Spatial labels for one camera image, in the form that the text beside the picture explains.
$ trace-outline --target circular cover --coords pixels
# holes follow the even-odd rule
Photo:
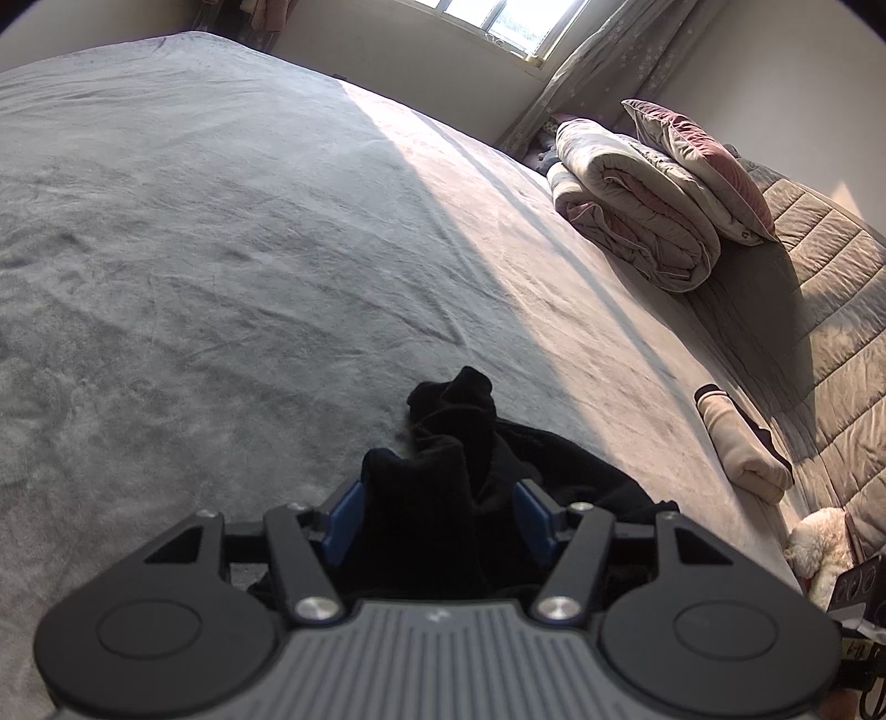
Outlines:
[[[602,650],[631,685],[702,716],[808,706],[839,663],[834,624],[777,580],[757,580],[732,567],[659,576],[610,608]]]
[[[100,717],[188,715],[234,694],[275,647],[267,610],[187,565],[111,573],[56,605],[34,655],[63,704]]]

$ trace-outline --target white wall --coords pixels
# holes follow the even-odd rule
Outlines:
[[[541,69],[400,0],[299,0],[274,54],[494,143],[618,0],[590,0]]]
[[[657,102],[886,232],[886,43],[837,0],[730,0]]]
[[[190,27],[198,8],[199,0],[39,0],[0,35],[0,72],[98,45],[177,33]]]

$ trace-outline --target stuffed toy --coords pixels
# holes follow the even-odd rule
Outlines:
[[[810,581],[806,591],[809,600],[827,610],[836,578],[855,565],[846,511],[824,507],[803,518],[788,537],[784,557],[794,575]]]

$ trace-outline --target curtain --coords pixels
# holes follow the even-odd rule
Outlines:
[[[623,0],[557,69],[499,149],[522,158],[552,113],[587,117],[616,131],[633,126],[621,101],[652,99],[726,0]]]
[[[269,52],[298,0],[203,0],[194,30]]]

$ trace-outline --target black cloth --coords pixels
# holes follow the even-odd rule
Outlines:
[[[522,478],[560,505],[584,500],[624,522],[679,509],[653,503],[633,478],[574,442],[499,419],[492,383],[471,367],[451,382],[423,382],[408,406],[416,456],[366,454],[363,528],[343,565],[327,568],[348,601],[531,601],[545,572],[514,520],[511,493]]]

